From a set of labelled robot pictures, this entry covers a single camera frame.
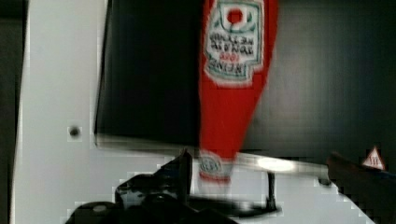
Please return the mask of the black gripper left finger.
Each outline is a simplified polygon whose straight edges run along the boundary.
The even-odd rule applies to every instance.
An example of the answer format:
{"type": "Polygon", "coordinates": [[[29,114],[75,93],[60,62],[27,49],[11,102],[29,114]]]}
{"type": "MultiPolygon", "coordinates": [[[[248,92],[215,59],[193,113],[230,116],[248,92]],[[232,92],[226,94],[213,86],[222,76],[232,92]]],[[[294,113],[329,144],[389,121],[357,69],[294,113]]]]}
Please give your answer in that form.
{"type": "Polygon", "coordinates": [[[183,149],[153,174],[140,174],[115,190],[119,214],[190,215],[192,156],[183,149]]]}

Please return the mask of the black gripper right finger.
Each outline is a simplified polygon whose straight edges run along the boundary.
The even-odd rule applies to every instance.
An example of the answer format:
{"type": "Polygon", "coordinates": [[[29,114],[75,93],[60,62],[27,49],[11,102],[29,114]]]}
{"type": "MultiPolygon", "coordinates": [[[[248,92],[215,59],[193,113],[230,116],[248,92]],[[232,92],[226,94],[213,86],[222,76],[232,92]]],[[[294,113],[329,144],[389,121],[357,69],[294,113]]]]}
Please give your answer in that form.
{"type": "Polygon", "coordinates": [[[328,177],[375,224],[395,224],[395,174],[360,165],[332,153],[326,160],[328,177]]]}

